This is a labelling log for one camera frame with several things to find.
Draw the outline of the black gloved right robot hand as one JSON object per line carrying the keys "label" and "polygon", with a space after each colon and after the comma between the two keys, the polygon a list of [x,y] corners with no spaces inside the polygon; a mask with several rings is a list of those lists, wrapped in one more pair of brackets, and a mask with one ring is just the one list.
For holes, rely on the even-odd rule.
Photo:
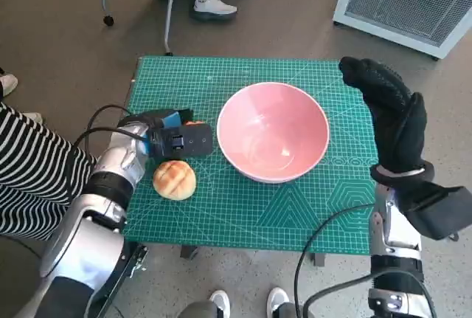
{"label": "black gloved right robot hand", "polygon": [[422,94],[410,91],[397,72],[368,58],[343,57],[339,70],[344,84],[359,90],[369,108],[379,165],[397,174],[425,167]]}

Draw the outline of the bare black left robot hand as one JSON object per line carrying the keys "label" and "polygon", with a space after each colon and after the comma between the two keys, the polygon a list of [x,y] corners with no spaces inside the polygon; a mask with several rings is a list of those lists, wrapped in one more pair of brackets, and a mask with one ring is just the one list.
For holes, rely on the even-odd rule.
{"label": "bare black left robot hand", "polygon": [[148,125],[153,128],[177,128],[186,122],[193,121],[194,111],[190,108],[175,109],[155,109],[141,113]]}

